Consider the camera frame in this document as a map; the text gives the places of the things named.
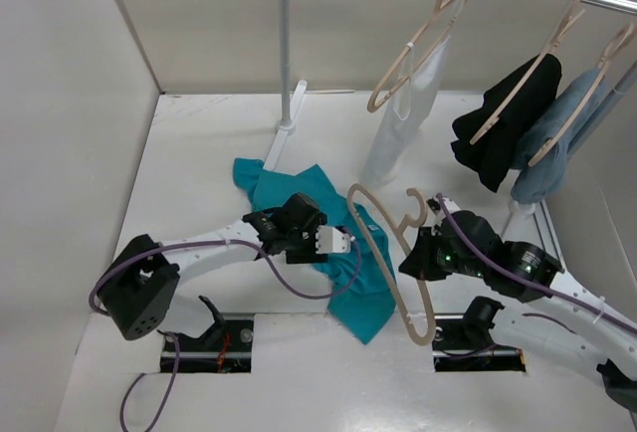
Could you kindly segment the teal t shirt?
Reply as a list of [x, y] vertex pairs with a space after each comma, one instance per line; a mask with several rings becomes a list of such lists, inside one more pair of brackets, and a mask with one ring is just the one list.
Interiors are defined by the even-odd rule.
[[313, 165], [296, 174], [270, 171], [259, 159], [237, 158], [232, 170], [235, 186], [243, 190], [254, 211], [280, 207], [295, 193], [304, 193], [326, 215], [329, 226], [343, 226], [356, 245], [347, 254], [330, 255], [314, 268], [326, 275], [332, 288], [347, 290], [331, 298], [329, 313], [360, 342], [370, 343], [394, 313], [396, 303], [372, 250], [325, 172]]

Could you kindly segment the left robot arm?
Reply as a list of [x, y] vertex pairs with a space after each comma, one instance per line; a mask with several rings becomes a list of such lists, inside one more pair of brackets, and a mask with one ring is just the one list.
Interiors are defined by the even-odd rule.
[[217, 231], [172, 242], [133, 238], [90, 293], [95, 312], [110, 317], [126, 340], [154, 330], [189, 337], [200, 348], [221, 339], [212, 301], [177, 295], [188, 281], [223, 268], [284, 255], [289, 264], [320, 263], [332, 253], [336, 231], [306, 194], [244, 215]]

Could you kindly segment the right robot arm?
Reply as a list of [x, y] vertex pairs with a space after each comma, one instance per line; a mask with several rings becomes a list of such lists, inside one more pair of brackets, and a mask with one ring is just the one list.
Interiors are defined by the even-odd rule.
[[470, 302], [456, 336], [436, 344], [442, 353], [464, 358], [503, 346], [542, 354], [635, 411], [636, 323], [586, 290], [544, 249], [502, 240], [470, 211], [441, 212], [433, 226], [419, 229], [399, 271], [430, 283], [472, 277], [496, 293]]

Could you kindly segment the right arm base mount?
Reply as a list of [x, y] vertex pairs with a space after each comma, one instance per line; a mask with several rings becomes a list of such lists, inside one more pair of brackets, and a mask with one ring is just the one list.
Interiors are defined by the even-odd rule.
[[498, 301], [475, 297], [462, 314], [437, 315], [434, 371], [526, 373], [522, 351], [492, 339], [494, 318], [503, 308]]

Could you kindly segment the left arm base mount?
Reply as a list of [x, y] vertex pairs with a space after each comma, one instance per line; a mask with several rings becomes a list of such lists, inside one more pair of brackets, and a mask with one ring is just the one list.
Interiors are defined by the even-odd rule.
[[193, 315], [203, 319], [207, 328], [197, 337], [178, 332], [180, 347], [176, 361], [175, 345], [164, 340], [159, 358], [159, 371], [168, 373], [177, 365], [179, 373], [250, 373], [254, 339], [254, 316], [223, 314], [206, 297], [199, 296], [197, 304], [189, 306]]

